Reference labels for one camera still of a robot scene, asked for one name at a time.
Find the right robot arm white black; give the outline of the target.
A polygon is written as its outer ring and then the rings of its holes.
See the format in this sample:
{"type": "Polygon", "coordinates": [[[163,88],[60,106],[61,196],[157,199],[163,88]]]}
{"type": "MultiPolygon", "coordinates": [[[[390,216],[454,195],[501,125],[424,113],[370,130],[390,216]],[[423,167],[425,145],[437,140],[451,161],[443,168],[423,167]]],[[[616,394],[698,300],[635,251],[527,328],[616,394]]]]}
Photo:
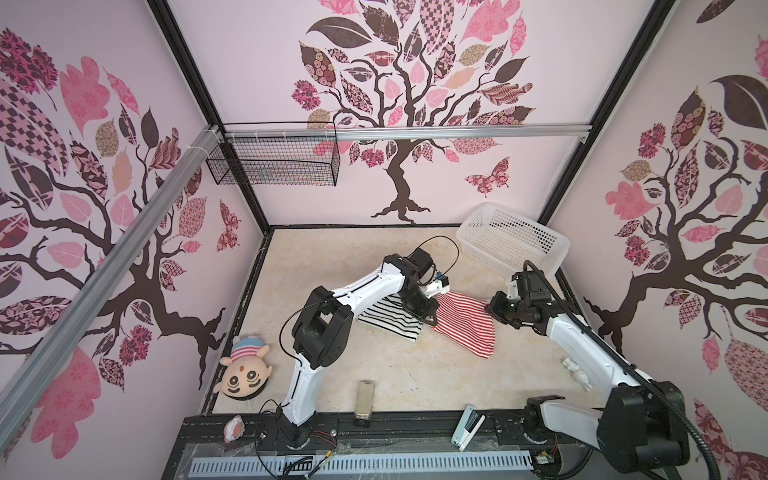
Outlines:
{"type": "Polygon", "coordinates": [[[600,451],[620,473],[678,467],[690,459],[685,401],[629,363],[587,325],[531,262],[485,308],[496,321],[528,327],[558,345],[585,373],[605,404],[580,407],[560,395],[527,400],[523,430],[536,441],[564,434],[600,451]]]}

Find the red white striped tank top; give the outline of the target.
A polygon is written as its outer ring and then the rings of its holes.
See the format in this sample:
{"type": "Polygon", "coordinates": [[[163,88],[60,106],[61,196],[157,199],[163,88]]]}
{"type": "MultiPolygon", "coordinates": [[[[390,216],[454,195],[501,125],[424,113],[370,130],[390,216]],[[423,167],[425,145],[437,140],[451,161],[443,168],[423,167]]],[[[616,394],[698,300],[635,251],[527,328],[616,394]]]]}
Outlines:
{"type": "Polygon", "coordinates": [[[433,330],[474,355],[489,359],[495,351],[496,334],[486,304],[457,292],[440,294],[437,301],[437,325],[433,330]]]}

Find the black white striped tank top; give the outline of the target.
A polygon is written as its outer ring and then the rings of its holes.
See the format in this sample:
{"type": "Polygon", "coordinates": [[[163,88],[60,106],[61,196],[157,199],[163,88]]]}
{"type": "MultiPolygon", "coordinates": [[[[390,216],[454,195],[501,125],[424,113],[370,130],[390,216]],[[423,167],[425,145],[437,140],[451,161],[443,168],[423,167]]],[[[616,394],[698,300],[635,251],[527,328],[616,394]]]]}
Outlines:
{"type": "Polygon", "coordinates": [[[398,294],[377,301],[361,312],[357,320],[411,342],[416,342],[422,331],[421,322],[405,310],[398,294]]]}

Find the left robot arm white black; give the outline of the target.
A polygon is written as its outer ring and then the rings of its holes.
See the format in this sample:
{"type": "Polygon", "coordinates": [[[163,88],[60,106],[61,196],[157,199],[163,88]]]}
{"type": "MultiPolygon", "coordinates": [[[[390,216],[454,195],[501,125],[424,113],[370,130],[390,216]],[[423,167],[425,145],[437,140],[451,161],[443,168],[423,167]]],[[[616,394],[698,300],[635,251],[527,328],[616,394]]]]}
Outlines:
{"type": "Polygon", "coordinates": [[[360,313],[396,295],[405,312],[423,324],[437,324],[436,296],[450,290],[448,277],[437,271],[429,253],[386,256],[380,266],[351,284],[312,290],[296,312],[291,329],[294,371],[285,400],[278,408],[277,428],[291,448],[306,445],[313,430],[324,370],[343,354],[351,327],[360,313]]]}

